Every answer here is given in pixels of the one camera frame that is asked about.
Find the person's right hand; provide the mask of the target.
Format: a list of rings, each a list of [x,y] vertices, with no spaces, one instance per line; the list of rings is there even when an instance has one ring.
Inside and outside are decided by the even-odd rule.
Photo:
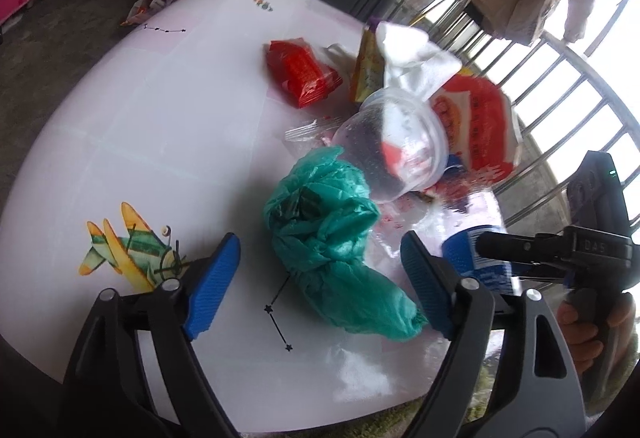
[[[630,347],[631,337],[634,335],[635,315],[634,297],[630,293],[621,294],[608,316],[608,326],[611,330],[620,332],[614,364],[623,359]],[[580,322],[577,310],[566,301],[560,303],[558,311],[556,311],[556,318],[568,349],[570,349],[575,370],[579,376],[582,376],[603,352],[604,343],[599,340],[599,330],[592,323]]]

